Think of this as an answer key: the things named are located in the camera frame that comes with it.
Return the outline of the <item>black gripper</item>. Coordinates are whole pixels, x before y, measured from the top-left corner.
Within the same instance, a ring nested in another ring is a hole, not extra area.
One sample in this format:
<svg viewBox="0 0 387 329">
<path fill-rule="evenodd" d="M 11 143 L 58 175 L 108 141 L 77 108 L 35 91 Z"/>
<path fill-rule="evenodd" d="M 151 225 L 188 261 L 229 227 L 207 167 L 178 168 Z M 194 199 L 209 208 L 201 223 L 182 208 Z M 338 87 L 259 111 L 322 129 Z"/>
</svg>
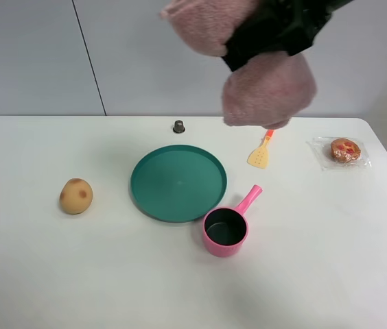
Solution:
<svg viewBox="0 0 387 329">
<path fill-rule="evenodd" d="M 261 53 L 284 51 L 294 56 L 314 44 L 332 14 L 351 0 L 261 1 L 235 30 L 222 58 L 234 72 Z"/>
</svg>

